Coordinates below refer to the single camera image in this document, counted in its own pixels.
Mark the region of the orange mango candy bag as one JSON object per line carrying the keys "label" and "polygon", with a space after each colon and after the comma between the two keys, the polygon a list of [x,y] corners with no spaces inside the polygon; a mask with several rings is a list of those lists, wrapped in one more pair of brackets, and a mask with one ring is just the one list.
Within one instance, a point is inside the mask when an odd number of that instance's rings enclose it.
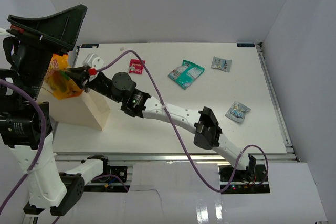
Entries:
{"label": "orange mango candy bag", "polygon": [[70,69],[68,55],[53,54],[48,70],[44,77],[44,83],[48,85],[49,92],[58,100],[78,97],[83,89],[68,77],[65,72]]}

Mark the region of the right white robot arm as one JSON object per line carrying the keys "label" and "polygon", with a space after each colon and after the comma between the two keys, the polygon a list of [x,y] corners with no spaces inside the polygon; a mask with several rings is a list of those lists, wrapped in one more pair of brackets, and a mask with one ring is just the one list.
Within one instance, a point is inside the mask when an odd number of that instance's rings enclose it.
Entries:
{"label": "right white robot arm", "polygon": [[82,89],[95,92],[121,104],[121,110],[131,116],[174,123],[194,135],[195,146],[212,150],[237,169],[238,177],[247,182],[256,175],[256,159],[233,144],[224,135],[214,112],[185,109],[172,104],[162,104],[159,99],[136,88],[128,73],[118,72],[111,79],[94,68],[69,68],[66,76]]}

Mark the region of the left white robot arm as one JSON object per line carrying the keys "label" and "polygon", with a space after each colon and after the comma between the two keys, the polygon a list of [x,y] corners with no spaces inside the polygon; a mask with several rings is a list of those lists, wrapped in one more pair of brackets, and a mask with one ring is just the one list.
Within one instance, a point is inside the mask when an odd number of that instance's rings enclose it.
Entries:
{"label": "left white robot arm", "polygon": [[92,156],[73,170],[57,169],[52,149],[49,103],[37,102],[52,56],[75,47],[87,8],[77,5],[42,18],[9,15],[3,49],[9,69],[1,70],[1,138],[28,182],[24,213],[49,210],[64,216],[82,197],[85,185],[110,178],[103,156]]}

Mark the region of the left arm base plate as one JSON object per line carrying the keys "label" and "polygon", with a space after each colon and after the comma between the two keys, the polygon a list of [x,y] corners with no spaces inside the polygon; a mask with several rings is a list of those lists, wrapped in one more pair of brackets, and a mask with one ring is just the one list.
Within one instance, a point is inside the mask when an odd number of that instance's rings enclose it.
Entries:
{"label": "left arm base plate", "polygon": [[127,193],[129,190],[127,166],[107,165],[104,172],[85,185],[84,192]]}

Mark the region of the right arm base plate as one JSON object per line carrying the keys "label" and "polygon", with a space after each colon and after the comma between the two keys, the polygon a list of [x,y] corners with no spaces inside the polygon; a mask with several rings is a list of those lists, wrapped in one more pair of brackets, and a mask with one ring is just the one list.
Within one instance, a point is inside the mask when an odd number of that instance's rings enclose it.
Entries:
{"label": "right arm base plate", "polygon": [[[218,167],[220,188],[223,189],[230,179],[233,167],[228,165],[222,165]],[[268,178],[263,182],[262,185],[258,185],[266,175],[265,165],[256,165],[254,176],[245,176],[242,171],[237,170],[234,178],[229,186],[222,195],[238,195],[238,194],[269,194],[270,186],[268,183]]]}

